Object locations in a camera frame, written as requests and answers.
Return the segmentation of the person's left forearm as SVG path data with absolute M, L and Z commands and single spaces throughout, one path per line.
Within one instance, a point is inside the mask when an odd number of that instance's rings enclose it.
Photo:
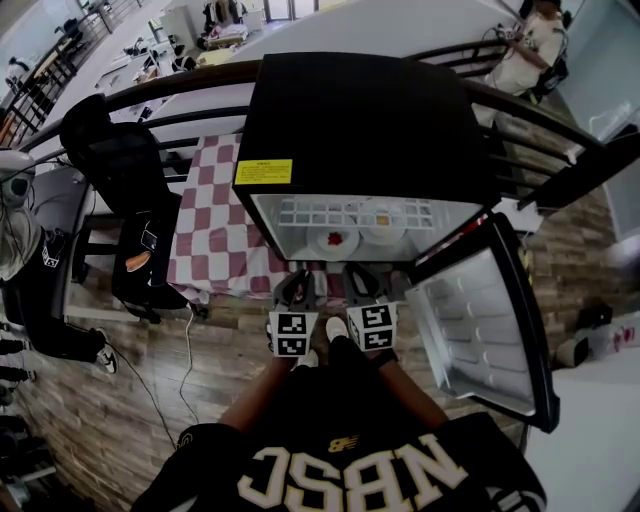
M 250 432 L 287 380 L 296 361 L 273 357 L 239 397 L 220 416 L 218 423 L 240 432 Z

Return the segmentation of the black bag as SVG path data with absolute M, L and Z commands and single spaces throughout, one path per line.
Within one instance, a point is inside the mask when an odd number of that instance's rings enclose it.
M 606 303 L 596 303 L 579 311 L 576 330 L 598 328 L 611 323 L 613 309 Z

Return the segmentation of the black mesh office chair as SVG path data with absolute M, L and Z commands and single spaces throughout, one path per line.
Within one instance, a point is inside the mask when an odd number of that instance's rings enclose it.
M 69 161 L 122 225 L 147 211 L 176 212 L 178 218 L 181 196 L 169 189 L 156 138 L 140 123 L 113 122 L 104 95 L 91 95 L 72 107 L 62 119 L 59 138 Z M 208 308 L 193 300 L 185 308 L 197 317 L 208 316 Z

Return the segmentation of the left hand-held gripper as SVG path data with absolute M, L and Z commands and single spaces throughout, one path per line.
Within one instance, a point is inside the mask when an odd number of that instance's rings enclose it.
M 288 274 L 273 291 L 275 303 L 292 303 L 298 289 L 301 302 L 315 302 L 315 276 L 304 269 Z M 311 349 L 318 312 L 306 305 L 291 308 L 279 304 L 269 313 L 272 352 L 279 358 L 299 358 Z

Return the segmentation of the person's black lettered shirt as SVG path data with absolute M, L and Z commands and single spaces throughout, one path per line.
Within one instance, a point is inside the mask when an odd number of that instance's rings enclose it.
M 432 432 L 186 430 L 131 512 L 546 512 L 522 453 L 485 413 Z

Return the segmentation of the yellow sticker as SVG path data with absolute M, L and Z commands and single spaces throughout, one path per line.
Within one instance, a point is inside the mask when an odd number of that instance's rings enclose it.
M 273 185 L 291 182 L 291 159 L 246 160 L 237 165 L 235 185 Z

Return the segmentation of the grey desk with white legs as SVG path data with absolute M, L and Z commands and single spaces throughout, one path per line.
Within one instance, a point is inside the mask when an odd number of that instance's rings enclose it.
M 63 320 L 70 318 L 106 320 L 108 311 L 101 308 L 70 305 L 74 251 L 81 240 L 80 232 L 97 229 L 100 222 L 113 218 L 104 201 L 85 177 L 72 167 L 61 167 L 37 175 L 33 181 L 33 212 L 45 231 L 59 228 L 67 236 L 63 259 L 52 269 L 50 313 Z

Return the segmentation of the black mini fridge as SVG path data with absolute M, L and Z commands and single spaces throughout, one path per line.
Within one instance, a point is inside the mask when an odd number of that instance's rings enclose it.
M 417 323 L 440 390 L 551 432 L 544 327 L 463 82 L 349 53 L 264 57 L 232 188 L 276 255 L 342 268 L 366 352 Z

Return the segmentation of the person's right forearm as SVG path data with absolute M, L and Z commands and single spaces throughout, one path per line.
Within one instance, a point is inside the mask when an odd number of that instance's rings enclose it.
M 376 370 L 388 391 L 424 426 L 434 430 L 449 420 L 444 410 L 410 378 L 398 361 Z

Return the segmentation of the white box red print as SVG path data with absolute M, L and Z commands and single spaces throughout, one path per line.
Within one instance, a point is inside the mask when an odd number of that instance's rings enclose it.
M 577 331 L 557 347 L 553 362 L 560 368 L 576 368 L 634 347 L 640 347 L 640 324 L 606 324 Z

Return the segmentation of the white plate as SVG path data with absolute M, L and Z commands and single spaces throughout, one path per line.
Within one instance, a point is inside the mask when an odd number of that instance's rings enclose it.
M 341 232 L 344 237 L 344 243 L 338 247 L 328 246 L 327 237 L 330 232 Z M 360 233 L 357 228 L 346 226 L 309 227 L 306 230 L 306 242 L 310 250 L 319 259 L 338 261 L 354 253 L 360 242 Z
M 375 217 L 387 215 L 389 226 L 377 226 Z M 361 203 L 357 216 L 359 232 L 363 240 L 372 245 L 390 246 L 399 242 L 406 232 L 402 206 L 383 199 L 369 199 Z

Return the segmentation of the black metal railing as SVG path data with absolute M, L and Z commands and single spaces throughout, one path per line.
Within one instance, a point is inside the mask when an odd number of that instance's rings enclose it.
M 243 141 L 254 137 L 267 157 L 287 156 L 305 182 L 349 192 L 495 205 L 512 196 L 521 166 L 539 176 L 521 204 L 559 209 L 591 192 L 640 158 L 640 133 L 603 143 L 523 100 L 465 79 L 452 69 L 412 58 L 344 52 L 268 54 L 179 73 L 105 96 L 109 115 L 172 94 L 214 92 L 249 84 L 245 106 L 184 112 L 160 124 L 240 117 Z M 504 133 L 479 125 L 486 106 L 577 143 L 580 154 L 557 172 L 496 153 Z M 62 122 L 24 143 L 32 149 L 59 138 Z

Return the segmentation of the person's black trousers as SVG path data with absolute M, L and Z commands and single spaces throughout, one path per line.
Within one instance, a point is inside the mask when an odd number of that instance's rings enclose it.
M 427 428 L 400 405 L 348 337 L 330 342 L 328 363 L 291 370 L 250 437 L 257 442 L 327 443 L 335 438 L 420 434 Z

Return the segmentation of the white table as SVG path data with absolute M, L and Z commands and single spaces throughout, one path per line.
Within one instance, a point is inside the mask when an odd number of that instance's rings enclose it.
M 622 512 L 640 490 L 640 377 L 581 366 L 553 381 L 559 425 L 525 450 L 547 512 Z

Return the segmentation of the red white checkered tablecloth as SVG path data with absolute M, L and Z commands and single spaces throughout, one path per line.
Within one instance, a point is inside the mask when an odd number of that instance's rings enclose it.
M 270 297 L 288 274 L 306 269 L 315 276 L 315 292 L 333 303 L 341 301 L 346 262 L 380 264 L 385 271 L 413 266 L 422 250 L 422 231 L 406 229 L 394 245 L 360 242 L 343 260 L 319 259 L 308 247 L 309 227 L 280 227 L 276 215 L 285 198 L 370 198 L 345 192 L 335 195 L 329 184 L 317 185 L 296 176 L 273 185 L 235 185 L 237 165 L 269 158 L 254 137 L 238 134 L 203 137 L 196 147 L 181 196 L 171 246 L 168 283 L 188 299 L 208 303 L 212 295 L 262 299 Z

